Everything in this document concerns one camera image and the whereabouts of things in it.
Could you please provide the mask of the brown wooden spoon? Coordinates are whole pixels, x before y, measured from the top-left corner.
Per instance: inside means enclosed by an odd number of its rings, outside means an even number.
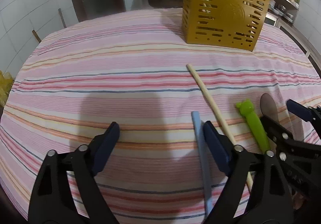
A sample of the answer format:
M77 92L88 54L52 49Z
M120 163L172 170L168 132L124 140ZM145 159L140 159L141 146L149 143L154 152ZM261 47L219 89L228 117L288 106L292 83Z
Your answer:
M271 118L275 122L279 122L276 104L271 95L269 95L268 93L264 93L261 96L260 109L264 116Z

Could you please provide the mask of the green frog-handled utensil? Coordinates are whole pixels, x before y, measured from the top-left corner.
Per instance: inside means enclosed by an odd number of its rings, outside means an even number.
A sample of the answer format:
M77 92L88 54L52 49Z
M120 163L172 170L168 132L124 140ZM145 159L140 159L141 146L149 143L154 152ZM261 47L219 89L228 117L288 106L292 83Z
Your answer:
M245 118L261 152L265 153L267 150L270 150L267 134L259 116L255 113L253 103L249 99L246 99L237 103L236 108L239 109L240 114Z

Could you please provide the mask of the light blue silicone spatula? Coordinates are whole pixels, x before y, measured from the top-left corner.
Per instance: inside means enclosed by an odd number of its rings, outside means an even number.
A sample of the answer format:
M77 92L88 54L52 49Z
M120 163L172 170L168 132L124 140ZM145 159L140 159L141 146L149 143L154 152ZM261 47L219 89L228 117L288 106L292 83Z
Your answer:
M198 111L192 111L192 121L200 158L205 203L205 217L207 217L213 209L211 175L207 157L206 142L203 134L203 122L201 121L200 113Z

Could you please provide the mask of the yellow plastic bag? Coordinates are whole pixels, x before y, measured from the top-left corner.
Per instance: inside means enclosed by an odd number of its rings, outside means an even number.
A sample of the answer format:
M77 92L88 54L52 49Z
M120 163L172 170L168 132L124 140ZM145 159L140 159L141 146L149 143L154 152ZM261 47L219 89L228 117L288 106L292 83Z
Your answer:
M13 83L14 79L10 72L3 73L0 71L0 105L2 108L4 108L8 100Z

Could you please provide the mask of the yellow perforated utensil holder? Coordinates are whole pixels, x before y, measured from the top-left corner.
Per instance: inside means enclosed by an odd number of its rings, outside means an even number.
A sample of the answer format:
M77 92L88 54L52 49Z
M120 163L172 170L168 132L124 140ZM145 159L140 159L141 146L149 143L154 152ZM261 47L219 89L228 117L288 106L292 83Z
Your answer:
M186 43L253 51L270 0L183 0Z

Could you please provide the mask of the pink striped tablecloth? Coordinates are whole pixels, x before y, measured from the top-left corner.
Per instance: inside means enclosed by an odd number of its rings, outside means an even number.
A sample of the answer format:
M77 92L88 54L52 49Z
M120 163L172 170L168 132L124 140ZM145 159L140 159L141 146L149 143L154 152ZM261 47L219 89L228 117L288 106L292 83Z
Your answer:
M1 185L27 218L49 150L74 151L117 122L121 134L99 189L120 223L201 223L203 184L192 111L215 116L187 70L213 96L236 142L259 152L236 103L274 99L280 124L320 144L309 123L286 109L320 105L320 77L302 50L265 24L253 51L189 45L181 9L140 10L84 21L31 50L1 118Z

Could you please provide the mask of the wooden stick against wall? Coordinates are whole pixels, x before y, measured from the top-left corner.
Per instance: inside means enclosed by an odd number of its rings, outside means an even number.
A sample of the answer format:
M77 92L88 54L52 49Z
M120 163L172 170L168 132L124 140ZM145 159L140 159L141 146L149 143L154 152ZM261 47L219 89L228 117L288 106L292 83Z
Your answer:
M59 14L59 16L60 16L61 23L63 24L63 28L67 28L66 23L65 23L65 20L64 20L64 17L63 17L63 13L62 13L62 11L61 11L61 8L58 9L58 14Z

